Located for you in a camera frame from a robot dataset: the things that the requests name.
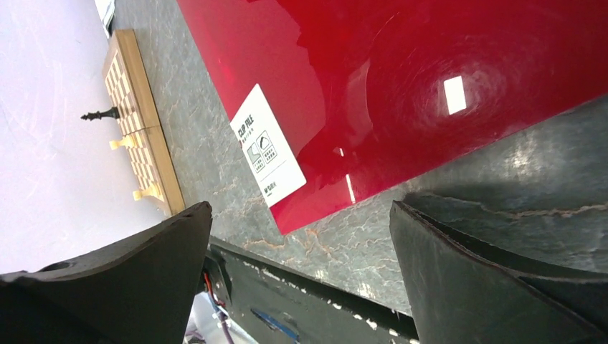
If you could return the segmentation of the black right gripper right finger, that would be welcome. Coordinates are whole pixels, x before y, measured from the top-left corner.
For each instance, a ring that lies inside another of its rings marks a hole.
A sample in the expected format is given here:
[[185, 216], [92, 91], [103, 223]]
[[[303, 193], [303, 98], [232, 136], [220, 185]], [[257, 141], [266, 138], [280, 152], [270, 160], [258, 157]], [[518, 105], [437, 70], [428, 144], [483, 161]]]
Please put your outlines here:
[[605, 343], [607, 275], [502, 249], [395, 201], [389, 230], [421, 343]]

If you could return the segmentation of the red clip file folder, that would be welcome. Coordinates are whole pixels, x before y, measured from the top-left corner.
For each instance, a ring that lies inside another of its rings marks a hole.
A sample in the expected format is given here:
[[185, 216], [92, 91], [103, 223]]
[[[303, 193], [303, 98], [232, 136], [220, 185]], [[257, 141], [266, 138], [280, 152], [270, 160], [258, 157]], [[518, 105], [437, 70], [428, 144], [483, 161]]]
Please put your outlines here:
[[607, 94], [605, 1], [180, 1], [278, 231]]

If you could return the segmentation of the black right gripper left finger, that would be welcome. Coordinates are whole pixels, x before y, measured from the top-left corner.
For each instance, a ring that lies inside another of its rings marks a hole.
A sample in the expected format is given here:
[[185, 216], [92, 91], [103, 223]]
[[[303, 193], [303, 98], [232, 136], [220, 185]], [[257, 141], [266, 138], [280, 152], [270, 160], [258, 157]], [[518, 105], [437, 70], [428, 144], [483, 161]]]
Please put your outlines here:
[[1, 276], [3, 343], [181, 343], [212, 228], [202, 201], [37, 272]]

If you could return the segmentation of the printed white paper sheets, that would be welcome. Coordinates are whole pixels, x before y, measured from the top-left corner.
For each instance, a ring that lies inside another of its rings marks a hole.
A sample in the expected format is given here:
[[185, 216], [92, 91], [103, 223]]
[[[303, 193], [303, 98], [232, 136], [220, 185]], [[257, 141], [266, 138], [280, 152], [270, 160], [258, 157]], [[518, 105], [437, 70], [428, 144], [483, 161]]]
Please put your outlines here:
[[107, 39], [112, 35], [112, 23], [115, 16], [115, 0], [94, 0]]

